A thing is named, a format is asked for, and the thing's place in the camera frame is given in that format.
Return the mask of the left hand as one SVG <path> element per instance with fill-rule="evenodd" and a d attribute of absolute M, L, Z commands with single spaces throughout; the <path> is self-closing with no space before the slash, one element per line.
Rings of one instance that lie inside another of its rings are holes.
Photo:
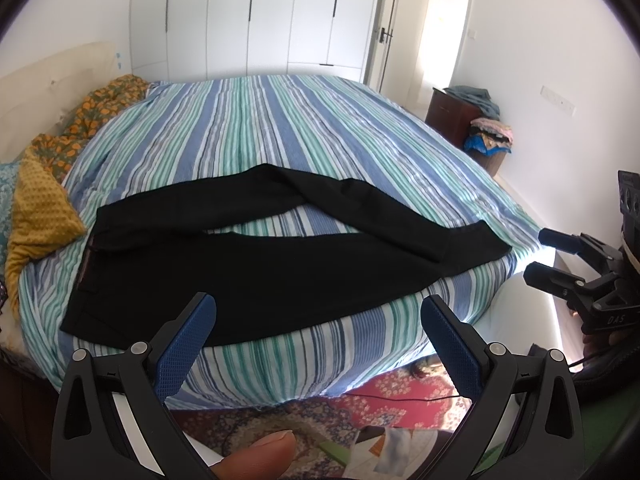
<path fill-rule="evenodd" d="M 296 455 L 296 437 L 291 430 L 268 434 L 248 448 L 236 451 L 210 467 L 221 480 L 279 479 Z"/>

